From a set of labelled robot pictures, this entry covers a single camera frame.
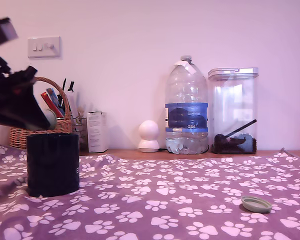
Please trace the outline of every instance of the plastic water bottle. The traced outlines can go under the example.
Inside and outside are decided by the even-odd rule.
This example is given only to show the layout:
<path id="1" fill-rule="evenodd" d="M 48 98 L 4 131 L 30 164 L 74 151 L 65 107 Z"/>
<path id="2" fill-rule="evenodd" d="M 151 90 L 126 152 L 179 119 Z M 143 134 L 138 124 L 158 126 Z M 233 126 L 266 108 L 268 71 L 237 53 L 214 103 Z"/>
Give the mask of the plastic water bottle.
<path id="1" fill-rule="evenodd" d="M 180 60 L 165 89 L 166 147 L 174 154 L 201 154 L 208 149 L 207 81 L 191 56 Z"/>

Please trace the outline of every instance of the white box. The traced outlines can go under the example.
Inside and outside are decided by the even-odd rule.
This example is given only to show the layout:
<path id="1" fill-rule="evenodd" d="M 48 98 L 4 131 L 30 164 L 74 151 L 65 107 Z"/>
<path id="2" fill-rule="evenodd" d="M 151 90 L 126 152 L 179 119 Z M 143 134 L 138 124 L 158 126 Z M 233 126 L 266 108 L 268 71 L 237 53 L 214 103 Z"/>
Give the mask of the white box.
<path id="1" fill-rule="evenodd" d="M 107 115 L 102 111 L 88 112 L 86 115 L 89 153 L 102 153 L 109 147 Z"/>

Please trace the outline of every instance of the bottle cap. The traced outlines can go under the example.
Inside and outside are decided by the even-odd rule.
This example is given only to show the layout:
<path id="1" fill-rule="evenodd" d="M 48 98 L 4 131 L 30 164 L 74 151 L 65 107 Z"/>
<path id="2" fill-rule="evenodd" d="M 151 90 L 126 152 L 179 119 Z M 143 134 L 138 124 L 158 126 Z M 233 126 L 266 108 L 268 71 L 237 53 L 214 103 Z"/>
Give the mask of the bottle cap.
<path id="1" fill-rule="evenodd" d="M 180 57 L 180 60 L 181 61 L 192 60 L 192 57 L 191 57 L 191 55 L 183 55 Z"/>
<path id="2" fill-rule="evenodd" d="M 241 198 L 243 206 L 254 213 L 269 213 L 272 209 L 270 202 L 255 196 L 243 196 Z"/>

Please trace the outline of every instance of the water bottle label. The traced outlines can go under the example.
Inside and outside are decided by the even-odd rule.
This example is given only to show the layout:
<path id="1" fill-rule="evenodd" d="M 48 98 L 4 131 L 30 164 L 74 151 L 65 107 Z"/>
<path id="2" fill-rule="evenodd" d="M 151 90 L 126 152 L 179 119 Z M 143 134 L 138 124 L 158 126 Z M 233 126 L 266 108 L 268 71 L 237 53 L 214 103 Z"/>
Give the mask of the water bottle label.
<path id="1" fill-rule="evenodd" d="M 168 103 L 165 105 L 165 131 L 206 133 L 208 103 Z"/>

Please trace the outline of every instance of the jar lid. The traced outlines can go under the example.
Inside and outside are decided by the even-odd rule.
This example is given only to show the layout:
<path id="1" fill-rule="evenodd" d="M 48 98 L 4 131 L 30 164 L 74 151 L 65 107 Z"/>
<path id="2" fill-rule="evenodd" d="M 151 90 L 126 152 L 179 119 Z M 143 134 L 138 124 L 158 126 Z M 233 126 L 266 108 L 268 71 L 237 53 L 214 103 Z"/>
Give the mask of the jar lid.
<path id="1" fill-rule="evenodd" d="M 257 67 L 242 68 L 214 68 L 208 73 L 209 79 L 216 81 L 233 80 L 233 79 L 250 79 L 259 76 Z"/>
<path id="2" fill-rule="evenodd" d="M 243 196 L 241 198 L 243 206 L 254 213 L 269 213 L 272 209 L 270 202 L 255 196 Z"/>

